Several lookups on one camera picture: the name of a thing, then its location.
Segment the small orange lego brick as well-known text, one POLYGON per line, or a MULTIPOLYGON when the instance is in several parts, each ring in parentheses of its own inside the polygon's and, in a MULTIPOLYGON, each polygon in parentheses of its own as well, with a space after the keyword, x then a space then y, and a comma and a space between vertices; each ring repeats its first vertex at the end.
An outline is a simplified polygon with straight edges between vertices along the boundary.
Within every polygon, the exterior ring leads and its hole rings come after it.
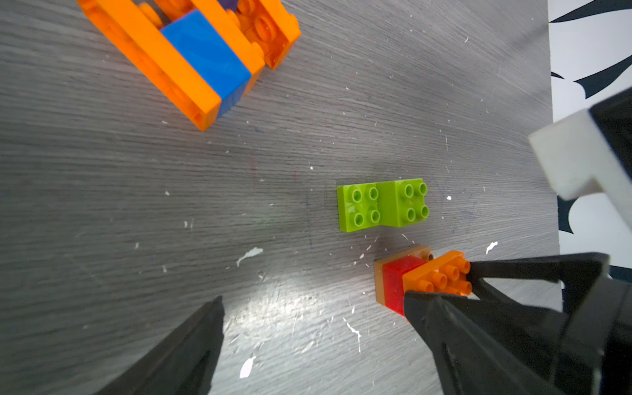
POLYGON ((247 39, 262 48, 271 70, 281 65, 301 37, 298 20, 280 0, 240 0, 236 15, 247 39))

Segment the brown lego brick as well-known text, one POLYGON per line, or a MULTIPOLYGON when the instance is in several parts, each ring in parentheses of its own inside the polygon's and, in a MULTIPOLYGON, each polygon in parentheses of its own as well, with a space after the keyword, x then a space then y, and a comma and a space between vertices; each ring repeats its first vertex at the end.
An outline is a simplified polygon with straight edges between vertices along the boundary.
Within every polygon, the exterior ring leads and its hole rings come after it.
POLYGON ((430 247, 417 246, 375 261, 375 297, 377 302, 400 315, 404 315, 403 275, 433 259, 434 256, 430 247))

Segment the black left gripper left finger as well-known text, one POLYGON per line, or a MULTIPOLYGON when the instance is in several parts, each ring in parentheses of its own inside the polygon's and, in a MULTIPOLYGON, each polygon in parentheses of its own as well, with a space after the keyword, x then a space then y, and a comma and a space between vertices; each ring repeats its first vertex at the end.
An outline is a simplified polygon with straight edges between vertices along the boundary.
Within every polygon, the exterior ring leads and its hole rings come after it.
POLYGON ((224 317, 218 296, 98 393, 208 394, 222 350, 224 317))

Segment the green long lego brick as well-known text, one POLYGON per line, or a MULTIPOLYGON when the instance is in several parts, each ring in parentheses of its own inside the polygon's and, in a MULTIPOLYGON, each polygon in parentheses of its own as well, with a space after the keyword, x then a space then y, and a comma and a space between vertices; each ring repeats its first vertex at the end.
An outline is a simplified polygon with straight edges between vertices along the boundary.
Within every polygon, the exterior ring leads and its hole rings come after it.
POLYGON ((340 231, 351 233, 386 225, 380 188, 381 183, 337 186, 340 231))

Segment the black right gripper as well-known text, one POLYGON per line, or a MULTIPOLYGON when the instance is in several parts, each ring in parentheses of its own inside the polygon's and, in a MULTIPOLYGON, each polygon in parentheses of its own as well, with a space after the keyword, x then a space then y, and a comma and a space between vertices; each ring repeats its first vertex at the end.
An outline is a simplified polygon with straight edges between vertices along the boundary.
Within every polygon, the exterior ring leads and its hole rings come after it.
POLYGON ((572 253, 471 262, 467 279, 564 284, 563 311, 408 291, 404 313, 441 380, 554 380, 566 394, 631 393, 631 283, 610 256, 572 253))

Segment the red square lego brick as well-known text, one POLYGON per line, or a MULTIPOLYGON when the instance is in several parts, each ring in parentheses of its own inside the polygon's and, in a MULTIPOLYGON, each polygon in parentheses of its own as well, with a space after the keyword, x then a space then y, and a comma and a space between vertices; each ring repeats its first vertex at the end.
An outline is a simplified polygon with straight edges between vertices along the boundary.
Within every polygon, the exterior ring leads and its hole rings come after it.
POLYGON ((406 256, 383 266, 384 303, 387 308, 404 316, 403 276, 427 263, 426 259, 406 256))

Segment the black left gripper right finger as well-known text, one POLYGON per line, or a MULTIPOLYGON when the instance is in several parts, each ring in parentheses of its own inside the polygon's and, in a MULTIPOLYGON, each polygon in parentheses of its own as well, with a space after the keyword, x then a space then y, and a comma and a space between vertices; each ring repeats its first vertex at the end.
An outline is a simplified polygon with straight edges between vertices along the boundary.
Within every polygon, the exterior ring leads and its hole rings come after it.
POLYGON ((426 300, 426 344, 446 394, 559 394, 552 367, 563 315, 452 296, 426 300))

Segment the green square lego brick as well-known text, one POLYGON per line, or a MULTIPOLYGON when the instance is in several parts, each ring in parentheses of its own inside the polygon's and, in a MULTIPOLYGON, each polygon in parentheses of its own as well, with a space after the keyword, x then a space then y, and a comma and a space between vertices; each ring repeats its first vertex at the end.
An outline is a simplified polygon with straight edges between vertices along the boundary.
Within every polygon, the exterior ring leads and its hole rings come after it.
POLYGON ((376 184, 379 191, 380 225, 405 227, 424 222, 430 215, 423 179, 406 179, 376 184))

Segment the large orange lego brick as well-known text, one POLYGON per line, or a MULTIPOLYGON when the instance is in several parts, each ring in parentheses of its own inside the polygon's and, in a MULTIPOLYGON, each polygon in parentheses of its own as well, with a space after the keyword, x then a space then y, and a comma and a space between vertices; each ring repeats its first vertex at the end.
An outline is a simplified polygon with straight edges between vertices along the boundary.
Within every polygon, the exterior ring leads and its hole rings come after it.
POLYGON ((403 291, 444 293, 470 296, 472 283, 467 280, 471 263, 465 253, 449 251, 403 275, 403 291))

